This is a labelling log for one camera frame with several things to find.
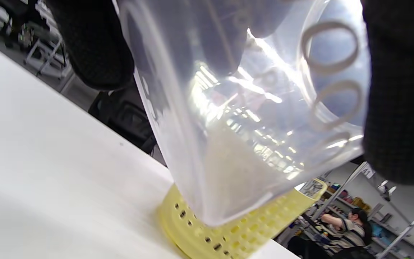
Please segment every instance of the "black hair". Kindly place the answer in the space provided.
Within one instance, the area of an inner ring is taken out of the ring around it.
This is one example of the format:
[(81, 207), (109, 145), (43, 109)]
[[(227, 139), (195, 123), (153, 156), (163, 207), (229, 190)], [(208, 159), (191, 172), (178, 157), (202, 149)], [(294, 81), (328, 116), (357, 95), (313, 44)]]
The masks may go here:
[(365, 210), (361, 208), (354, 208), (351, 210), (352, 215), (358, 215), (359, 220), (363, 225), (363, 242), (368, 246), (372, 242), (372, 225), (368, 222), (368, 216)]

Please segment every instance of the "white countertop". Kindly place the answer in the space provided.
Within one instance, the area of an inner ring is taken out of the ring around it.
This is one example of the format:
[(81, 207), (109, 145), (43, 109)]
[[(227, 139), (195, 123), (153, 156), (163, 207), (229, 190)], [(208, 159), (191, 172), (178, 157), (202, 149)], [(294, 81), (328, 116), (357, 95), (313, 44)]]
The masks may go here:
[[(178, 259), (168, 170), (0, 53), (0, 259)], [(297, 258), (270, 240), (253, 259)]]

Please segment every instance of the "floor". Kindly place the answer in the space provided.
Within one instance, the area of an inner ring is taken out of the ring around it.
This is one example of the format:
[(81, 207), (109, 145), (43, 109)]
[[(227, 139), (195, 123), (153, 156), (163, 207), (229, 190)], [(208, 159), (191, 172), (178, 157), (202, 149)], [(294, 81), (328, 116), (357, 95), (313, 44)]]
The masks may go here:
[[(26, 70), (36, 74), (36, 70), (30, 67), (29, 65), (24, 65), (23, 60), (25, 59), (25, 54), (18, 51), (17, 48), (15, 49), (7, 49), (4, 45), (4, 41), (0, 36), (0, 51), (12, 59), (14, 62), (18, 63), (20, 66), (24, 67)], [(52, 87), (53, 89), (59, 91), (59, 79), (49, 76), (41, 75), (39, 76), (43, 82), (47, 85)], [(88, 87), (85, 83), (83, 83), (78, 77), (76, 77), (71, 85), (68, 87), (64, 96), (68, 98), (70, 101), (75, 103), (75, 105), (79, 106), (83, 110), (88, 110), (92, 102), (94, 101), (95, 97), (98, 95), (98, 91), (93, 90), (92, 88)], [(161, 162), (161, 164), (166, 165), (161, 152), (159, 151), (159, 147), (156, 146), (153, 154), (153, 158), (157, 161)]]

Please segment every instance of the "hole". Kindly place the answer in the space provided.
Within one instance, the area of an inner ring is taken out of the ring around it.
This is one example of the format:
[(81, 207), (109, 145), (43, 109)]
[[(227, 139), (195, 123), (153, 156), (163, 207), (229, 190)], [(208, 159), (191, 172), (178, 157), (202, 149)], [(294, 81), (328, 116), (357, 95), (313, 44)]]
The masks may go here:
[(238, 248), (238, 246), (240, 246), (240, 242), (239, 242), (239, 241), (236, 241), (236, 242), (234, 242), (234, 243), (231, 245), (231, 247), (232, 247), (233, 249)]
[(239, 226), (234, 226), (231, 228), (231, 233), (236, 233), (239, 230)]
[[(311, 41), (312, 37), (316, 34), (322, 33), (324, 31), (331, 31), (334, 29), (344, 29), (350, 33), (355, 41), (355, 48), (352, 54), (349, 57), (343, 59), (342, 61), (338, 61), (332, 64), (321, 64), (309, 57), (309, 48), (308, 44)], [(321, 75), (330, 75), (336, 72), (340, 72), (344, 70), (348, 66), (350, 66), (354, 61), (357, 59), (359, 55), (359, 39), (357, 34), (353, 31), (352, 28), (347, 26), (344, 23), (340, 22), (325, 22), (325, 23), (317, 23), (304, 31), (303, 35), (301, 36), (301, 49), (303, 51), (303, 57), (306, 60), (309, 68), (312, 69), (314, 72), (321, 74)]]
[(256, 229), (258, 228), (258, 225), (257, 224), (253, 224), (251, 227), (250, 227), (250, 231), (256, 231)]
[[(323, 100), (328, 96), (334, 95), (342, 91), (353, 91), (355, 93), (355, 105), (352, 105), (353, 108), (343, 116), (335, 120), (330, 120), (329, 118), (324, 118), (327, 115), (327, 108), (323, 105)], [(362, 88), (360, 85), (352, 80), (341, 80), (335, 82), (327, 87), (325, 87), (320, 93), (317, 94), (314, 103), (311, 106), (311, 113), (309, 114), (309, 123), (313, 128), (319, 131), (330, 131), (333, 128), (341, 125), (342, 123), (348, 122), (352, 119), (362, 107)]]
[(274, 214), (276, 212), (277, 212), (277, 207), (276, 206), (269, 208), (269, 213)]
[(217, 243), (217, 244), (213, 247), (213, 249), (214, 249), (215, 251), (220, 250), (220, 248), (221, 248), (221, 244), (220, 244), (220, 243)]

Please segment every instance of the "striped shirt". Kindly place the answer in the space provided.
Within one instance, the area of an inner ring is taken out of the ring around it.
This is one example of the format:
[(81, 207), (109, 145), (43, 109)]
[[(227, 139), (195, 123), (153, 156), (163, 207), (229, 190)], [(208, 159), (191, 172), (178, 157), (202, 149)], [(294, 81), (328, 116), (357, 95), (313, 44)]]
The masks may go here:
[(342, 219), (342, 221), (340, 234), (335, 235), (339, 239), (332, 240), (330, 244), (322, 246), (329, 255), (334, 255), (343, 249), (353, 246), (365, 246), (363, 242), (363, 236), (365, 235), (363, 227), (348, 219)]

